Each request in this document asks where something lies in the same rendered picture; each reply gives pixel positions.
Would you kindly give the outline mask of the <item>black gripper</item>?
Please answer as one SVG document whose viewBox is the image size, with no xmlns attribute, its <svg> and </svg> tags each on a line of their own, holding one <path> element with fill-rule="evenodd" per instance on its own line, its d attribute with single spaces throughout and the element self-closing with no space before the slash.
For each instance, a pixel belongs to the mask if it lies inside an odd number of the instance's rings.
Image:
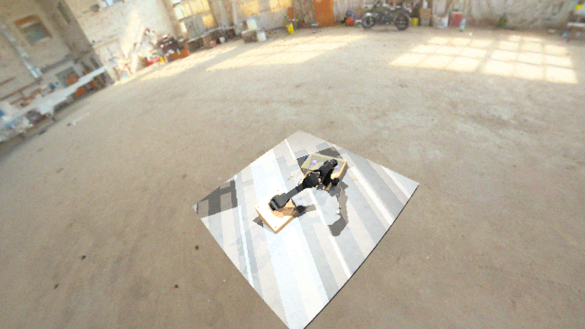
<svg viewBox="0 0 585 329">
<path fill-rule="evenodd" d="M 317 174 L 317 173 L 316 173 L 315 175 L 316 175 L 316 176 L 317 176 L 317 178 L 319 178 L 319 179 L 321 179 L 321 178 L 322 178 L 321 174 Z M 335 177 L 332 179 L 332 177 L 330 176 L 330 173 L 329 173 L 328 175 L 326 175 L 326 176 L 324 177 L 324 181 L 322 182 L 322 184 L 323 184 L 323 185 L 325 185 L 326 187 L 328 187 L 330 184 L 331 184 L 332 186 L 337 186 L 338 182 L 339 182 L 339 179 L 338 179 L 338 178 L 335 178 Z"/>
</svg>

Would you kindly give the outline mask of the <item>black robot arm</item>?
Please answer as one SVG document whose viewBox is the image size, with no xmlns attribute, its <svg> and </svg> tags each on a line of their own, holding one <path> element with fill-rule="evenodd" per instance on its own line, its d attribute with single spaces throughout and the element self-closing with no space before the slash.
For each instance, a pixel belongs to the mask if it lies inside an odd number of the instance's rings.
<svg viewBox="0 0 585 329">
<path fill-rule="evenodd" d="M 273 211 L 274 209 L 276 209 L 277 211 L 280 208 L 286 206 L 286 204 L 290 201 L 290 198 L 299 194 L 305 188 L 312 188 L 320 185 L 324 181 L 324 177 L 329 173 L 330 176 L 332 177 L 335 166 L 337 166 L 337 161 L 335 159 L 332 159 L 331 161 L 327 160 L 320 168 L 314 169 L 311 173 L 306 175 L 306 177 L 303 179 L 303 182 L 299 184 L 297 187 L 295 187 L 288 193 L 281 193 L 280 195 L 273 196 L 271 200 L 268 202 L 271 211 Z M 313 173 L 318 171 L 322 176 L 321 181 L 317 178 L 315 173 Z"/>
</svg>

